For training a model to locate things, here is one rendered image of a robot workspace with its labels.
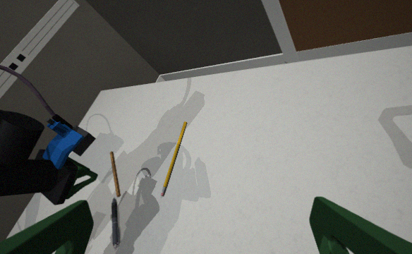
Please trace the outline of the tan thin rod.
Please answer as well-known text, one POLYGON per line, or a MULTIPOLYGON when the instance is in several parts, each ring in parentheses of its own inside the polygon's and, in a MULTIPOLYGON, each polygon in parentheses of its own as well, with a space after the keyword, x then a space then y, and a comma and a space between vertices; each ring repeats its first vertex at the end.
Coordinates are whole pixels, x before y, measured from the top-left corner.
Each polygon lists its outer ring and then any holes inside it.
POLYGON ((119 197, 121 194, 120 194, 120 189, 119 189, 119 181, 118 181, 118 177, 117 177, 117 173, 116 173, 114 153, 112 151, 110 152, 110 156, 111 156, 111 165, 112 165, 113 175, 114 175, 114 183, 115 183, 115 188, 116 188, 116 196, 119 197))

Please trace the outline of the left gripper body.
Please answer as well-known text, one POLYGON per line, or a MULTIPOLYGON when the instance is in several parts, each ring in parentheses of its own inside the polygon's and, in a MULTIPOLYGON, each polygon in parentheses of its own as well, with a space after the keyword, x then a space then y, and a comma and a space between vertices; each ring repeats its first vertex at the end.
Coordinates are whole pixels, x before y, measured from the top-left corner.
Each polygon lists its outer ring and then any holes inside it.
POLYGON ((13 195, 42 193, 54 205, 64 204, 78 167, 67 158, 84 137, 60 120, 47 127, 58 133, 46 150, 22 164, 23 180, 13 195))

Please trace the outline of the dark grey ballpoint pen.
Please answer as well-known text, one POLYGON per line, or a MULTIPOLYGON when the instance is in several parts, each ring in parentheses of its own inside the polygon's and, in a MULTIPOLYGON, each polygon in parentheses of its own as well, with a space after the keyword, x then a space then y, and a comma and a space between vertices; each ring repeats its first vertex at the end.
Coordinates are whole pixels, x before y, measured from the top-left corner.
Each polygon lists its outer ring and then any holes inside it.
POLYGON ((118 228, 118 222, 117 222, 117 204, 115 198, 113 198, 112 204, 111 204, 111 215, 112 215, 112 243, 114 248, 117 248, 117 245, 120 244, 120 238, 119 238, 119 228, 118 228))

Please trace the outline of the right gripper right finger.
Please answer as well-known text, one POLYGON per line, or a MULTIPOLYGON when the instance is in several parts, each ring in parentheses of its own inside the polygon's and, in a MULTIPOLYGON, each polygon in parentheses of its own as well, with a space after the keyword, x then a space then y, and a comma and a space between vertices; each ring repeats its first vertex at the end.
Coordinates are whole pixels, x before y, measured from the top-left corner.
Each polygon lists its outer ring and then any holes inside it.
POLYGON ((412 254, 412 243, 338 204, 315 197, 310 226, 320 254, 412 254))

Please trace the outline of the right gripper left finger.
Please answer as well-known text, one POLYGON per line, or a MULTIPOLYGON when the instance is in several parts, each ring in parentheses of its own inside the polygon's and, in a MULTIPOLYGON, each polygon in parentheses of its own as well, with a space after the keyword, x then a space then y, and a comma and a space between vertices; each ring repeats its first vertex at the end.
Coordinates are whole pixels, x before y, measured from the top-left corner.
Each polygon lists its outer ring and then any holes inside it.
POLYGON ((79 200, 0 242, 0 254, 85 254, 93 229, 86 200, 79 200))

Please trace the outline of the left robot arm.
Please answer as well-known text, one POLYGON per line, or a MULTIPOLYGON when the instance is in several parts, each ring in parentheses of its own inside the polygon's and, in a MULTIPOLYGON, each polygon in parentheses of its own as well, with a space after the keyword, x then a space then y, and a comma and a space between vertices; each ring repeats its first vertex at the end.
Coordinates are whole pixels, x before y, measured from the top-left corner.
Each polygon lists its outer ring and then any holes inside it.
MULTIPOLYGON (((43 130, 44 125, 32 117, 0 110, 0 196, 13 195, 20 188, 22 164, 27 162, 43 130)), ((84 137, 73 150, 81 156, 96 138, 77 125, 72 130, 84 137)))

